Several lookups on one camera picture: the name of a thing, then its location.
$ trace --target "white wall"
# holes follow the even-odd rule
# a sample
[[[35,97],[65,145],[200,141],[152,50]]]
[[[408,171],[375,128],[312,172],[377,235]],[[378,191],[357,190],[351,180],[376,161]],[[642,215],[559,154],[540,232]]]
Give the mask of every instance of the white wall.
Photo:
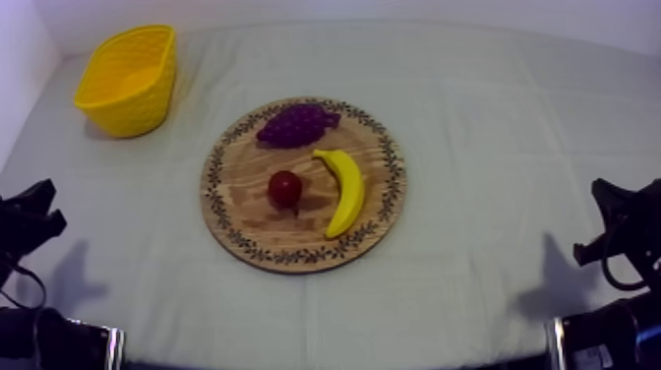
[[[35,0],[65,53],[120,30],[180,31],[312,20],[427,20],[536,31],[641,53],[661,52],[661,0]]]
[[[61,59],[32,0],[0,0],[0,171]]]

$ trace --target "black robotic claw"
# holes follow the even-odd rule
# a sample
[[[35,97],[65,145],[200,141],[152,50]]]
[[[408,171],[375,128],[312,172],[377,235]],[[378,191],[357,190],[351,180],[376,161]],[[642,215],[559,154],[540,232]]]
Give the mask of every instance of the black robotic claw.
[[[55,187],[50,179],[39,181],[16,197],[0,198],[0,286],[16,266],[48,239],[58,236],[67,226],[59,210],[48,213],[55,197]]]

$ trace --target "decorative leaf border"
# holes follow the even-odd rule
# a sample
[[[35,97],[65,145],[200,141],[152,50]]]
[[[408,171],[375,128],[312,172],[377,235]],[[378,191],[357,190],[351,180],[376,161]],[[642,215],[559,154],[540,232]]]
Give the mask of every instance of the decorative leaf border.
[[[389,222],[394,213],[394,206],[397,199],[403,196],[401,189],[401,180],[404,176],[404,168],[401,165],[401,157],[398,156],[395,149],[396,144],[391,136],[388,134],[386,127],[380,122],[373,119],[364,110],[357,108],[346,101],[334,101],[330,99],[317,99],[313,97],[305,97],[302,99],[290,99],[289,101],[272,105],[269,108],[257,114],[249,115],[245,121],[236,125],[231,131],[226,132],[220,139],[220,145],[216,145],[210,156],[210,166],[206,173],[209,187],[205,193],[205,197],[210,200],[211,211],[216,215],[216,225],[222,230],[227,231],[227,239],[235,246],[241,249],[241,252],[249,260],[255,262],[270,261],[276,265],[288,266],[291,264],[317,264],[320,261],[328,259],[345,259],[347,252],[350,249],[356,249],[369,235],[374,234],[379,227],[379,224],[373,220],[368,220],[348,235],[339,237],[335,244],[332,246],[322,245],[320,248],[310,250],[308,248],[301,248],[295,251],[278,251],[272,253],[268,247],[263,247],[257,244],[254,240],[247,238],[243,235],[241,230],[232,226],[232,221],[227,213],[227,206],[222,195],[218,194],[217,187],[222,183],[220,179],[220,172],[224,168],[223,157],[225,155],[225,147],[236,142],[242,135],[250,132],[255,128],[255,125],[261,120],[268,120],[274,117],[282,109],[296,103],[317,103],[320,104],[325,110],[333,113],[343,113],[349,118],[356,118],[358,123],[368,127],[373,133],[379,135],[379,148],[383,155],[383,161],[390,174],[389,179],[386,181],[387,187],[382,194],[381,209],[378,211],[379,222]]]

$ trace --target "plastic fruit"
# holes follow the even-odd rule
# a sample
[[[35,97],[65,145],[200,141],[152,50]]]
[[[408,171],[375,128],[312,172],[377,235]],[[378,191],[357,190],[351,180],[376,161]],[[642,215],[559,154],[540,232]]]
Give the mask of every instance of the plastic fruit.
[[[327,238],[335,238],[358,218],[365,199],[365,183],[358,164],[345,151],[314,150],[312,156],[323,159],[339,181],[339,204],[326,230]]]
[[[337,128],[338,113],[326,113],[320,104],[293,104],[277,113],[257,133],[272,148],[298,148],[318,141],[326,128]]]
[[[301,199],[303,184],[301,179],[290,171],[276,172],[269,180],[269,198],[282,209],[294,209]]]

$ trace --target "red apple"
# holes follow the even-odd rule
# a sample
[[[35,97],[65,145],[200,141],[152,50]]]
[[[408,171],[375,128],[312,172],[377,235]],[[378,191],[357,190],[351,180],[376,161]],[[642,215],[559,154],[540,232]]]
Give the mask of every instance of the red apple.
[[[269,197],[279,208],[294,209],[301,199],[303,184],[293,172],[276,172],[269,180]]]

